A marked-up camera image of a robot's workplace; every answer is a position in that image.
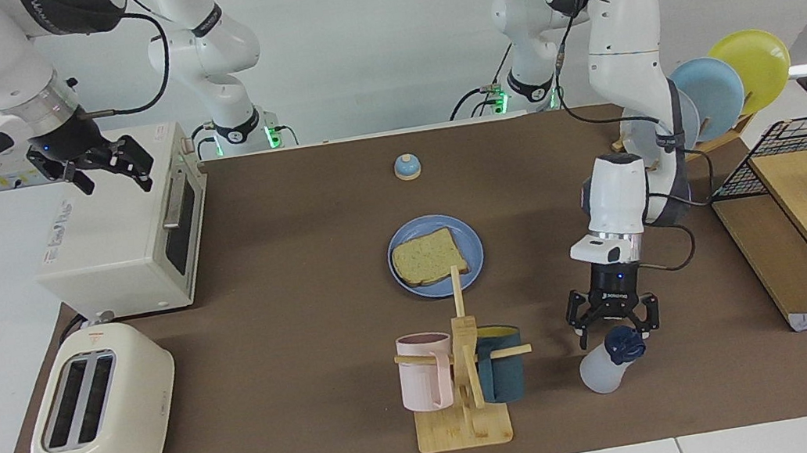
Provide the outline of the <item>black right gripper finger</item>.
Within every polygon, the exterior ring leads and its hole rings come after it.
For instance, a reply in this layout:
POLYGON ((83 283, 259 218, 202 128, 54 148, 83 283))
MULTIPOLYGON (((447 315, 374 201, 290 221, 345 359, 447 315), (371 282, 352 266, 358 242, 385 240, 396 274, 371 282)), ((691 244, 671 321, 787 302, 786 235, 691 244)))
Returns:
POLYGON ((110 148, 113 171, 132 179, 143 192, 149 193, 153 186, 150 174, 153 165, 152 155, 131 135, 124 135, 111 142, 110 148))
POLYGON ((61 180, 76 186, 84 195, 92 195, 95 191, 95 183, 80 168, 64 170, 61 180))

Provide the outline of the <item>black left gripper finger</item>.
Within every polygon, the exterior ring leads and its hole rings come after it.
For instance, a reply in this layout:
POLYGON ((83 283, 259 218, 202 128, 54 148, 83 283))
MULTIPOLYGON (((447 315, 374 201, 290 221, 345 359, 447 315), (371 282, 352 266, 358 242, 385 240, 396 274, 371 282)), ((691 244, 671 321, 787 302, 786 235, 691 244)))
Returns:
POLYGON ((645 308, 645 316, 644 319, 640 320, 640 323, 637 324, 637 331, 639 331, 642 336, 647 336, 652 333, 652 331, 659 330, 660 328, 660 318, 658 313, 658 301, 657 296, 653 293, 640 295, 639 303, 643 305, 645 308))
POLYGON ((594 321, 594 319, 590 317, 592 314, 590 298, 591 296, 589 294, 581 293, 578 290, 571 290, 568 294, 568 304, 565 312, 566 323, 572 327, 579 337, 579 347, 583 350, 588 348, 588 327, 590 327, 591 323, 594 321))

